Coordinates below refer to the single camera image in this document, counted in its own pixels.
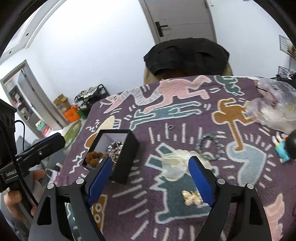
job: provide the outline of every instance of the orange figure print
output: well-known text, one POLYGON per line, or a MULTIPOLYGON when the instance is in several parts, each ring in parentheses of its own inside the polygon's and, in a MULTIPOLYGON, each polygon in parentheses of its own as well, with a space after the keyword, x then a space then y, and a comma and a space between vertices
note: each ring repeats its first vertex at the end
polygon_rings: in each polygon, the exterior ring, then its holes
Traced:
POLYGON ((244 146, 236 121, 239 121, 246 126, 253 120, 245 117, 244 112, 246 111, 246 108, 244 106, 233 103, 236 103, 234 98, 219 100, 217 104, 218 111, 212 113, 212 119, 218 125, 228 124, 232 136, 237 143, 235 150, 241 151, 244 149, 244 146))
POLYGON ((107 204, 107 198, 108 198, 107 195, 102 194, 98 202, 94 203, 91 208, 92 215, 98 225, 98 228, 101 230, 102 233, 104 228, 104 218, 105 218, 105 208, 107 204))

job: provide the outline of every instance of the white wall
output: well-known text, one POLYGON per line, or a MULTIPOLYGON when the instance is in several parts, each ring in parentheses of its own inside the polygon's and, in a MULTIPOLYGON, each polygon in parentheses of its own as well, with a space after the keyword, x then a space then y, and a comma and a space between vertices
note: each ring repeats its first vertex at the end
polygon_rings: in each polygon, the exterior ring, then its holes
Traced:
POLYGON ((138 0, 67 0, 30 46, 53 87, 70 100, 103 84, 110 94, 143 84, 143 56, 154 40, 138 0))
POLYGON ((253 0, 208 0, 217 43, 230 53, 234 75, 275 77, 278 66, 289 67, 280 51, 279 35, 287 37, 276 21, 253 0))

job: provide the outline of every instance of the black jewelry box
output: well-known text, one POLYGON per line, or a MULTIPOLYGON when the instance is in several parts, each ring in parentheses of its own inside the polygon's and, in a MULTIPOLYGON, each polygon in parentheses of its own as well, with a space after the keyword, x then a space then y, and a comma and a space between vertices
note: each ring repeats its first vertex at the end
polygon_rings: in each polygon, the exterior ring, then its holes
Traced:
MULTIPOLYGON (((105 154, 112 142, 124 142, 124 144, 109 179, 126 184, 139 149, 139 142, 131 130, 100 130, 88 152, 96 151, 105 154)), ((85 159, 82 165, 87 169, 92 168, 85 159)))

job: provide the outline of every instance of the wire rack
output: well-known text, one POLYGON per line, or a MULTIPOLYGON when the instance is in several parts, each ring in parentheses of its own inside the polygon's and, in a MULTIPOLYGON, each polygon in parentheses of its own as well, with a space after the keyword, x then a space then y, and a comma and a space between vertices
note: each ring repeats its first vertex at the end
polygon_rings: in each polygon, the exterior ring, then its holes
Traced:
POLYGON ((284 36, 279 36, 280 50, 296 59, 296 48, 292 44, 291 40, 284 36))
POLYGON ((288 75, 288 73, 289 73, 289 69, 287 69, 285 67, 282 67, 282 66, 279 66, 278 74, 288 75))

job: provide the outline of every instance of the clear plastic bag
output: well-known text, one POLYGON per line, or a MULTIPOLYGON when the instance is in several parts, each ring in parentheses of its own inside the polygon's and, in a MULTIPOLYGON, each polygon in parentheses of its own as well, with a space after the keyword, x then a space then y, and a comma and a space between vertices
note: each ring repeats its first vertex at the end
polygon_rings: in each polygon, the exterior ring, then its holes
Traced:
POLYGON ((290 134, 296 129, 296 89, 286 82, 260 78, 258 91, 262 98, 247 103, 246 117, 290 134))

